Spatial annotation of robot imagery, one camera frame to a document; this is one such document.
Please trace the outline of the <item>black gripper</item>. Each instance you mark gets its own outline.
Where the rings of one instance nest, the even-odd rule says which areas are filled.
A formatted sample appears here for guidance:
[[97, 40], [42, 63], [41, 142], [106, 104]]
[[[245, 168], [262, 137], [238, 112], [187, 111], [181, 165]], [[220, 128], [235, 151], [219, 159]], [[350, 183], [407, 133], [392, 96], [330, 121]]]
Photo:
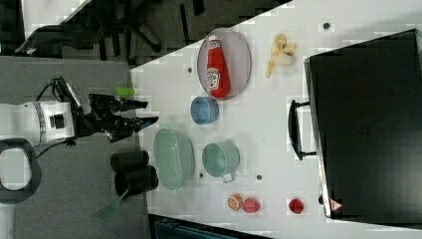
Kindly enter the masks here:
[[91, 111], [75, 117], [75, 133], [78, 137], [103, 132], [110, 142], [130, 137], [134, 131], [141, 131], [158, 121], [158, 117], [129, 119], [117, 116], [117, 112], [145, 109], [148, 102], [117, 100], [114, 96], [89, 94]]

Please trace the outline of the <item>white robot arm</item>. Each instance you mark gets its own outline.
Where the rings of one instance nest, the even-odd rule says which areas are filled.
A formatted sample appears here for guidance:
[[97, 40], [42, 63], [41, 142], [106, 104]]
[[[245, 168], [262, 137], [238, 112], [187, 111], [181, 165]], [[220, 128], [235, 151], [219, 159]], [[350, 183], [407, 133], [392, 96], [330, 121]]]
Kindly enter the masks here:
[[42, 169], [39, 146], [72, 144], [79, 137], [104, 133], [110, 142], [125, 139], [156, 122], [157, 117], [125, 118], [121, 112], [144, 109], [146, 102], [118, 100], [113, 96], [90, 94], [89, 110], [72, 97], [60, 101], [28, 102], [1, 106], [1, 158], [11, 162], [25, 160], [28, 179], [11, 186], [12, 173], [1, 177], [1, 202], [18, 204], [39, 188]]

